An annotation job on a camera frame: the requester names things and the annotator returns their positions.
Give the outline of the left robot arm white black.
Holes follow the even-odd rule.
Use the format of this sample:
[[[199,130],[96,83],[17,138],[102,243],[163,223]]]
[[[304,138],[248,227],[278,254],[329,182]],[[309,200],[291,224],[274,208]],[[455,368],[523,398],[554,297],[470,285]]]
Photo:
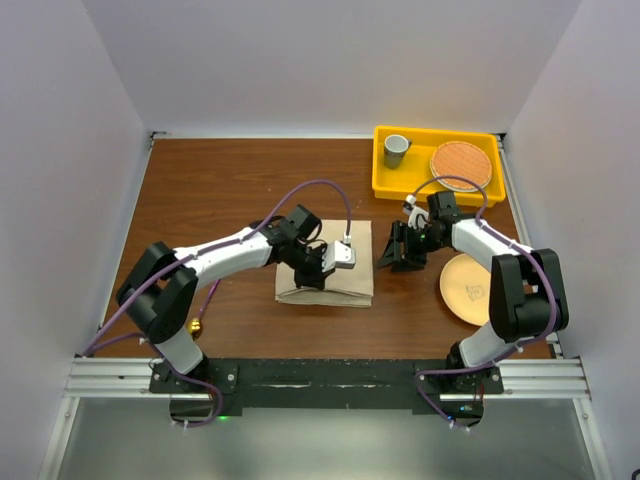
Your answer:
[[[219,240],[184,248],[148,247],[116,293],[116,302],[173,366],[171,378],[185,392],[210,380],[209,362],[186,327],[197,291],[235,273],[283,263],[298,287],[323,289],[331,274],[324,246],[309,242],[322,220],[298,204],[287,216],[255,221]]]

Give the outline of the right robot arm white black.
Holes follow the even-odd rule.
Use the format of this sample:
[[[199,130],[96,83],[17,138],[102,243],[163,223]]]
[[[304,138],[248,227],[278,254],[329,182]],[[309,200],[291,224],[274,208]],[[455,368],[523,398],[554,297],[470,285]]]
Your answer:
[[[490,274],[488,322],[454,344],[445,368],[423,370],[418,377],[445,376],[452,390],[466,393],[480,382],[481,371],[566,328],[568,306],[553,250],[535,250],[507,238],[479,213],[462,212],[452,192],[429,195],[426,209],[410,195],[403,211],[408,219],[392,223],[378,269],[422,270],[428,254],[451,248],[469,255]]]

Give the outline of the beige cloth napkin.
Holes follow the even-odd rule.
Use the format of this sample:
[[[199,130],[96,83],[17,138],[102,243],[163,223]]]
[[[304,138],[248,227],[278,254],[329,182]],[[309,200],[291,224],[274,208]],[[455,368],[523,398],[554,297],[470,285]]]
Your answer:
[[[275,300],[283,304],[368,308],[374,296],[370,220],[354,220],[348,236],[345,220],[323,220],[320,239],[327,242],[326,265],[334,271],[323,290],[297,288],[294,271],[281,263],[275,275]]]

